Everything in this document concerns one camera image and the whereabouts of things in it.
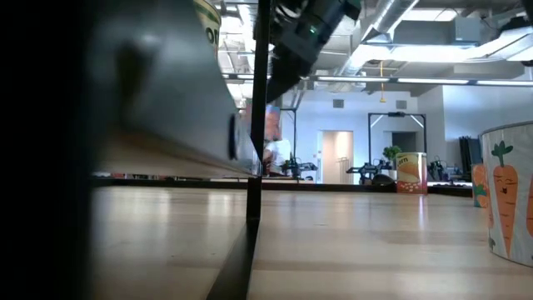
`white shirt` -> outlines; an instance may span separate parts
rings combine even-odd
[[[291,158],[291,143],[286,139],[269,142],[268,145],[266,145],[266,150],[272,152],[272,164],[276,166],[282,166],[285,161]]]

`wall vent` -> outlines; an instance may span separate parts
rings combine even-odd
[[[333,99],[333,108],[344,108],[344,100]]]
[[[397,100],[396,109],[407,109],[407,100]]]

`person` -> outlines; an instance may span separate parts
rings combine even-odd
[[[265,139],[268,142],[280,138],[280,108],[268,105],[265,112]]]
[[[281,167],[291,158],[291,143],[286,139],[269,142],[263,152],[265,169],[271,176],[282,176]]]

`ceiling light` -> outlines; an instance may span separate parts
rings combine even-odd
[[[342,55],[346,56],[347,54],[344,52],[331,52],[331,51],[320,51],[322,54],[331,54],[331,55]]]
[[[413,115],[410,115],[409,117],[411,117],[411,119],[413,119],[420,127],[424,127],[424,124],[422,124],[420,121],[418,121],[418,119],[413,116]]]
[[[218,10],[222,9],[222,7],[220,5],[215,5],[215,8],[217,8]],[[228,6],[226,6],[226,10],[228,12],[236,12],[237,11],[237,7],[228,7]]]
[[[486,86],[507,86],[507,87],[532,87],[533,81],[517,81],[517,80],[478,80],[477,85]]]
[[[332,77],[332,76],[319,76],[317,80],[339,82],[339,83],[386,83],[389,78],[386,77]]]
[[[244,79],[244,80],[253,79],[253,74],[240,74],[240,75],[237,75],[237,79]]]
[[[375,120],[371,125],[370,128],[373,128],[385,115],[380,115],[377,120]]]
[[[415,8],[407,12],[402,21],[437,21],[449,22],[456,18],[462,9],[451,8]]]
[[[465,79],[398,78],[399,83],[467,84]]]

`white cylinder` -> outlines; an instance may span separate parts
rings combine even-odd
[[[489,247],[533,267],[533,122],[481,134],[487,172]]]

